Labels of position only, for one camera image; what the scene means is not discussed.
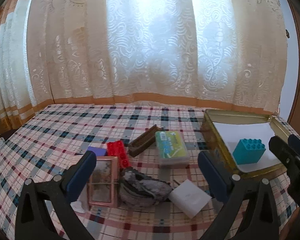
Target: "metal tin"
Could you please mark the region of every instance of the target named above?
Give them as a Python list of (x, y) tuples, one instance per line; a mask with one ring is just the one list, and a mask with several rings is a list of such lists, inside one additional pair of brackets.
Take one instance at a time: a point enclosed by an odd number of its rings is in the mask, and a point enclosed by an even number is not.
[(227, 124), (254, 124), (254, 123), (270, 123), (270, 127), (275, 135), (279, 136), (285, 142), (288, 142), (290, 132), (272, 115), (253, 114), (236, 111), (226, 111), (217, 109), (207, 109), (204, 113), (203, 123), (201, 125), (201, 133), (211, 151), (211, 155), (216, 161), (223, 163), (223, 166), (232, 174), (238, 174), (241, 178), (253, 178), (256, 180), (267, 178), (274, 179), (286, 172), (286, 168), (282, 163), (253, 172), (240, 171), (229, 152), (222, 137), (214, 126), (213, 122)]

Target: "lace curtain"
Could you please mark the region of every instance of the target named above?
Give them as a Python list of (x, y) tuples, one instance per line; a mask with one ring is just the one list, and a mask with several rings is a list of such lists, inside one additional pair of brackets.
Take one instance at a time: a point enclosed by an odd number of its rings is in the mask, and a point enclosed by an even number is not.
[(34, 116), (26, 57), (30, 0), (6, 0), (0, 7), (0, 133)]
[(38, 102), (278, 107), (279, 0), (33, 0), (27, 31)]

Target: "white eraser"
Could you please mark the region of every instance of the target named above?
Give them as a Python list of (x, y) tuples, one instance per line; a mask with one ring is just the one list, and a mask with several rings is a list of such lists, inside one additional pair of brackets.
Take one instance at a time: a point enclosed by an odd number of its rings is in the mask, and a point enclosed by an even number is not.
[(170, 193), (169, 199), (189, 218), (193, 218), (209, 202), (211, 196), (187, 179)]

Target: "white paper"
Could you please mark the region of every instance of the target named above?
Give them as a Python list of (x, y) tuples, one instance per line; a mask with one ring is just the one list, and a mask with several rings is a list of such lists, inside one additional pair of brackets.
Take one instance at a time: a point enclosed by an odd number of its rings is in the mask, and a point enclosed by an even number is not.
[(257, 163), (238, 165), (233, 158), (240, 171), (258, 171), (280, 163), (279, 159), (269, 150), (269, 140), (274, 136), (274, 131), (271, 129), (268, 122), (255, 124), (226, 124), (213, 122), (213, 124), (228, 147), (232, 158), (234, 149), (240, 139), (261, 139), (262, 143), (266, 146), (266, 151)]
[(89, 211), (88, 196), (87, 196), (87, 184), (84, 186), (81, 194), (77, 201), (71, 202), (70, 206), (72, 209), (79, 213), (85, 213)]
[(186, 179), (169, 194), (169, 199), (189, 218), (193, 218), (209, 202), (211, 196)]

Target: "pink photo frame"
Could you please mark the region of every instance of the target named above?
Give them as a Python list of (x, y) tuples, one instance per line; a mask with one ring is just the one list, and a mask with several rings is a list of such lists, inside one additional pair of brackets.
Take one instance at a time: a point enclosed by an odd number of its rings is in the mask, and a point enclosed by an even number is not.
[(110, 208), (118, 206), (118, 175), (118, 157), (97, 156), (97, 164), (87, 186), (90, 206)]

